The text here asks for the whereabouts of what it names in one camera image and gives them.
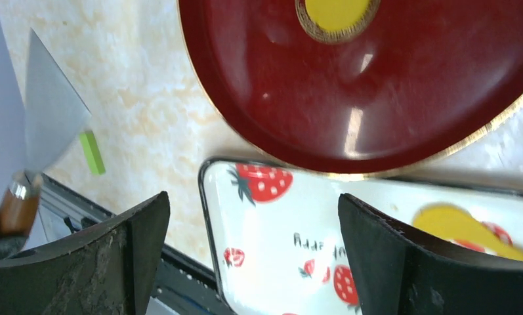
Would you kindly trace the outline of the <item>yellow dough ball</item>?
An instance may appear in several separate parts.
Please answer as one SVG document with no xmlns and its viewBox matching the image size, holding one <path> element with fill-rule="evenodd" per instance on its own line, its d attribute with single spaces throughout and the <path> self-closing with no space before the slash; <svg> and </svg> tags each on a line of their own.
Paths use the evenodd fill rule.
<svg viewBox="0 0 523 315">
<path fill-rule="evenodd" d="M 370 0 L 306 0 L 308 16 L 325 31 L 337 32 L 353 27 L 370 6 Z"/>
</svg>

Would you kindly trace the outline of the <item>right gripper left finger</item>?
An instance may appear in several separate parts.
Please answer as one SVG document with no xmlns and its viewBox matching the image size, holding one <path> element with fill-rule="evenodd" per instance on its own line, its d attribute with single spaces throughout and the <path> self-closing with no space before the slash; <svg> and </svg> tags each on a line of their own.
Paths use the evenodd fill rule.
<svg viewBox="0 0 523 315">
<path fill-rule="evenodd" d="M 0 314 L 145 314 L 169 224 L 166 192 L 0 260 Z"/>
</svg>

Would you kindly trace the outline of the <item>red round tray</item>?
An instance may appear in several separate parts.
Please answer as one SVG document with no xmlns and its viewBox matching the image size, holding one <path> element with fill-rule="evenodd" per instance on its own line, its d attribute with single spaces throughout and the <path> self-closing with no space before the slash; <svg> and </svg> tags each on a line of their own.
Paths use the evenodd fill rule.
<svg viewBox="0 0 523 315">
<path fill-rule="evenodd" d="M 523 107 L 523 1 L 370 1 L 336 32 L 304 2 L 178 2 L 209 100 L 281 162 L 391 176 L 459 151 Z"/>
</svg>

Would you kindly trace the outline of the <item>metal scraper wooden handle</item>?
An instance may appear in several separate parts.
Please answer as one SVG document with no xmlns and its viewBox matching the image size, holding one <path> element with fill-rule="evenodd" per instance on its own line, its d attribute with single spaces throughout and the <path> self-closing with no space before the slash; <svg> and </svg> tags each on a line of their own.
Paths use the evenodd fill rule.
<svg viewBox="0 0 523 315">
<path fill-rule="evenodd" d="M 39 207 L 43 173 L 87 126 L 91 113 L 35 30 L 26 69 L 26 163 L 13 174 L 0 204 L 0 236 L 29 236 Z"/>
</svg>

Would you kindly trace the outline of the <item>strawberry pattern white tray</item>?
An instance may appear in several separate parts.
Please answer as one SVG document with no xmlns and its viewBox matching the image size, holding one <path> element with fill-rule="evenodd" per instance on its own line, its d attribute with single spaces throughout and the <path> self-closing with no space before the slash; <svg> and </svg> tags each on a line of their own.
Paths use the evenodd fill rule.
<svg viewBox="0 0 523 315">
<path fill-rule="evenodd" d="M 214 157 L 198 184 L 218 287 L 237 314 L 363 314 L 338 199 L 452 244 L 523 262 L 523 194 L 409 178 L 360 182 Z"/>
</svg>

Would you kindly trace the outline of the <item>aluminium frame bar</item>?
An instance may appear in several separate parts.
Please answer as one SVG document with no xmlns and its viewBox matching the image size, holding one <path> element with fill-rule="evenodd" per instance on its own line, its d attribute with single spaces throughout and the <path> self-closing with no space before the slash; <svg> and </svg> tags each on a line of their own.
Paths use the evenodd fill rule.
<svg viewBox="0 0 523 315">
<path fill-rule="evenodd" d="M 112 212 L 57 180 L 43 176 L 37 227 L 41 229 L 45 243 L 59 240 L 113 216 Z"/>
</svg>

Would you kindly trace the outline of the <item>green small block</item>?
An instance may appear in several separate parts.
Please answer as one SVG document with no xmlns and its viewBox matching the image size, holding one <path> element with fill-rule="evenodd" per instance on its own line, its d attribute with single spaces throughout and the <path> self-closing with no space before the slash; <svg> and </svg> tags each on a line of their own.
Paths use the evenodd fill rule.
<svg viewBox="0 0 523 315">
<path fill-rule="evenodd" d="M 94 133 L 91 130 L 80 133 L 79 141 L 90 172 L 94 175 L 103 175 L 106 168 Z"/>
</svg>

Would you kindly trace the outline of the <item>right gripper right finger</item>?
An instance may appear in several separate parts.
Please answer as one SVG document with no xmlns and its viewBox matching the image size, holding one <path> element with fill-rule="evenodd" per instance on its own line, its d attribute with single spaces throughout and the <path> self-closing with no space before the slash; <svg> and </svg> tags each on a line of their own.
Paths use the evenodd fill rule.
<svg viewBox="0 0 523 315">
<path fill-rule="evenodd" d="M 363 314 L 523 314 L 523 262 L 441 240 L 350 194 L 338 216 Z"/>
</svg>

